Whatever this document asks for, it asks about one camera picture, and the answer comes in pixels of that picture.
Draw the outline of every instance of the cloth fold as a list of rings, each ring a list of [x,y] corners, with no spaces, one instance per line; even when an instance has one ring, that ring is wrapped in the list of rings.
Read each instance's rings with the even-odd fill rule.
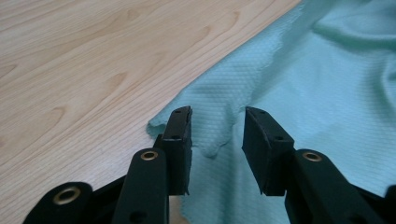
[[[396,184],[396,2],[303,1],[214,65],[147,127],[191,105],[190,223],[288,223],[261,196],[241,149],[245,106],[264,109],[296,148],[326,154],[354,185]]]

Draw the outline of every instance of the wooden table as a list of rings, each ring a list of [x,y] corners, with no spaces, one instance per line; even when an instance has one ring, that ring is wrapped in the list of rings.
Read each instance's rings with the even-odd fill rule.
[[[64,182],[125,175],[148,121],[296,3],[0,1],[0,222]]]

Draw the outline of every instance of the wood grain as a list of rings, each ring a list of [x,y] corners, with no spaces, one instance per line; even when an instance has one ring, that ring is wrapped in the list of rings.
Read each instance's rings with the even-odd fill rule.
[[[0,1],[0,222],[125,175],[148,120],[296,3]]]

